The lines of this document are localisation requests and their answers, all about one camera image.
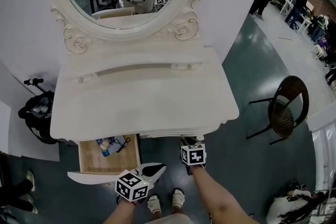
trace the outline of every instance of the drawer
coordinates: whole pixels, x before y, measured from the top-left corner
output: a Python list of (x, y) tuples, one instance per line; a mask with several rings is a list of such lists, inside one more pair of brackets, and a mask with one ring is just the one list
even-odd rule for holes
[(104, 157), (96, 140), (79, 142), (80, 172), (68, 172), (68, 176), (82, 184), (101, 184), (111, 182), (124, 170), (132, 170), (140, 165), (138, 140), (136, 135), (130, 138), (126, 148)]

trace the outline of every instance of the white floor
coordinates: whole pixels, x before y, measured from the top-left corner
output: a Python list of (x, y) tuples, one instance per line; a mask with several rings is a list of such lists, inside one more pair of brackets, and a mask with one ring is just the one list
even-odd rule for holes
[(315, 60), (316, 55), (311, 52), (313, 43), (307, 33), (301, 35), (290, 29), (284, 22), (286, 17), (279, 12), (277, 7), (268, 4), (263, 12), (265, 20), (257, 17), (255, 22), (266, 34), (289, 73), (301, 78), (306, 84), (310, 101), (308, 116), (311, 116), (336, 100), (336, 94), (324, 78), (329, 69), (320, 60)]

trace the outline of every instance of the white vanity table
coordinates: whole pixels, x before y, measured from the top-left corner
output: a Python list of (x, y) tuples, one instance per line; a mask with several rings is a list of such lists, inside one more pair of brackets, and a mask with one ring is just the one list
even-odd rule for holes
[[(140, 164), (137, 137), (196, 136), (234, 120), (239, 110), (213, 48), (204, 48), (194, 6), (168, 0), (150, 16), (121, 17), (121, 27), (100, 23), (74, 0), (54, 0), (64, 28), (68, 61), (54, 98), (50, 133), (79, 142), (83, 184), (113, 181)], [(132, 27), (124, 22), (130, 20)], [(129, 135), (120, 153), (102, 154), (95, 139)]]

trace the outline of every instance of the black chair legs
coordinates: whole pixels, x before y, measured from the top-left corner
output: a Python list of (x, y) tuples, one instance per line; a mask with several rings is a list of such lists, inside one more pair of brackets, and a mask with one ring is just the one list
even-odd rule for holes
[(253, 135), (250, 135), (250, 136), (246, 137), (246, 139), (250, 139), (250, 138), (252, 138), (252, 137), (254, 137), (254, 136), (257, 136), (257, 135), (259, 135), (259, 134), (262, 134), (263, 132), (265, 132), (265, 131), (267, 131), (267, 130), (269, 130), (269, 129), (272, 129), (272, 126), (271, 126), (270, 124), (269, 124), (265, 129), (261, 130), (260, 132), (255, 133), (255, 134), (253, 134)]
[(269, 144), (270, 144), (270, 145), (273, 145), (273, 144), (278, 143), (278, 142), (280, 142), (280, 141), (282, 141), (282, 140), (285, 140), (285, 139), (287, 139), (287, 138), (288, 138), (288, 137), (281, 138), (281, 139), (276, 140), (276, 141), (273, 141), (273, 142), (271, 142), (271, 143), (269, 143)]
[(273, 98), (266, 98), (266, 99), (261, 99), (261, 100), (257, 100), (257, 101), (252, 101), (252, 102), (249, 102), (249, 104), (254, 104), (254, 103), (260, 103), (260, 102), (266, 102), (266, 101), (272, 101)]

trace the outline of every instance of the wicker chair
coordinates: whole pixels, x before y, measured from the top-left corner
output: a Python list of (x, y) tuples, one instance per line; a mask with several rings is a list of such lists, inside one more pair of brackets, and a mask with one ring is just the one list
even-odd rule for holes
[[(300, 94), (302, 94), (302, 102), (303, 102), (302, 111), (300, 116), (296, 120), (294, 120), (293, 114), (288, 105)], [(286, 103), (283, 100), (279, 100), (278, 99), (279, 96), (285, 97), (289, 101)], [(248, 136), (247, 139), (259, 135), (269, 129), (273, 129), (282, 138), (269, 143), (270, 145), (272, 145), (274, 143), (287, 139), (292, 134), (293, 129), (297, 127), (301, 122), (303, 122), (307, 117), (309, 110), (308, 90), (304, 82), (298, 77), (295, 76), (286, 77), (280, 84), (273, 98), (257, 100), (249, 102), (249, 104), (265, 101), (269, 102), (268, 118), (270, 123), (265, 129)]]

